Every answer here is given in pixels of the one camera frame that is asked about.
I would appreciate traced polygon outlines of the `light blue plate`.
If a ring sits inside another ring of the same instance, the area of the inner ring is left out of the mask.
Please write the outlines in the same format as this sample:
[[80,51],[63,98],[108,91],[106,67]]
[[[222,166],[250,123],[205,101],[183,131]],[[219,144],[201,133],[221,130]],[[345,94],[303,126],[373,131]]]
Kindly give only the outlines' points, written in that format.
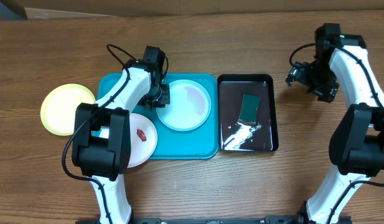
[[211,110],[208,91],[192,80],[176,80],[169,84],[170,104],[157,108],[160,121],[175,131],[191,131],[203,125]]

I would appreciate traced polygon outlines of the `pink plate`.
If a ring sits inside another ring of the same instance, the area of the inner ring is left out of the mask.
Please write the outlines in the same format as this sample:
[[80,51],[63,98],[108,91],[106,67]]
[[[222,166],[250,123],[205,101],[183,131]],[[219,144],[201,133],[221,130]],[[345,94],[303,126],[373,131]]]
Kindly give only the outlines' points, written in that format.
[[95,131],[93,135],[106,139],[124,137],[121,142],[130,148],[128,168],[145,163],[152,156],[158,140],[153,123],[147,117],[136,113],[130,114],[129,126],[114,132],[103,126],[100,131]]

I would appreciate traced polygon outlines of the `green sponge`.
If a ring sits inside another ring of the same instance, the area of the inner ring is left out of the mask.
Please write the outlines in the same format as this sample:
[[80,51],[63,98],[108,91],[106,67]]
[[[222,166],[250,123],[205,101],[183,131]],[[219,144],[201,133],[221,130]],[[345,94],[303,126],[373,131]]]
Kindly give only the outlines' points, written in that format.
[[259,96],[244,94],[238,120],[244,123],[256,123],[256,113],[260,101]]

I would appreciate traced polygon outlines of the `yellow green plate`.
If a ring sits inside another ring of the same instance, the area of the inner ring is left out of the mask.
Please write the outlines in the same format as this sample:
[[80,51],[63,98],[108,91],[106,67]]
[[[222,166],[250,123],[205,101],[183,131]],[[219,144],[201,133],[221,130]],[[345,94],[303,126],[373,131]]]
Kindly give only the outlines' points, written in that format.
[[76,108],[80,103],[94,102],[95,96],[87,87],[74,83],[61,85],[45,97],[40,109],[41,122],[52,134],[72,135]]

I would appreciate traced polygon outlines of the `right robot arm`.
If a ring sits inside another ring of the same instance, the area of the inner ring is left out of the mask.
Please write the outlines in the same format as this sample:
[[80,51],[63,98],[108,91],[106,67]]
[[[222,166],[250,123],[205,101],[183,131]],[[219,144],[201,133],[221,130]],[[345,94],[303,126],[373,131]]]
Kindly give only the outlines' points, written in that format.
[[292,62],[286,83],[299,82],[319,100],[343,91],[347,112],[329,142],[331,167],[294,223],[343,223],[340,213],[362,185],[384,170],[384,92],[360,35],[315,34],[311,63]]

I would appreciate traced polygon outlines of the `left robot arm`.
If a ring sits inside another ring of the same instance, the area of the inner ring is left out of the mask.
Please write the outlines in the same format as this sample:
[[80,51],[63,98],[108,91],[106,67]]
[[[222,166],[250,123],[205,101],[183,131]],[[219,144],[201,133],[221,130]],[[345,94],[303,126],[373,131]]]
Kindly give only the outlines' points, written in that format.
[[162,84],[167,59],[129,60],[119,80],[93,104],[76,108],[74,133],[64,153],[72,153],[82,174],[69,177],[90,182],[95,189],[98,223],[131,223],[123,174],[131,158],[131,112],[137,105],[148,108],[169,104],[169,88]]

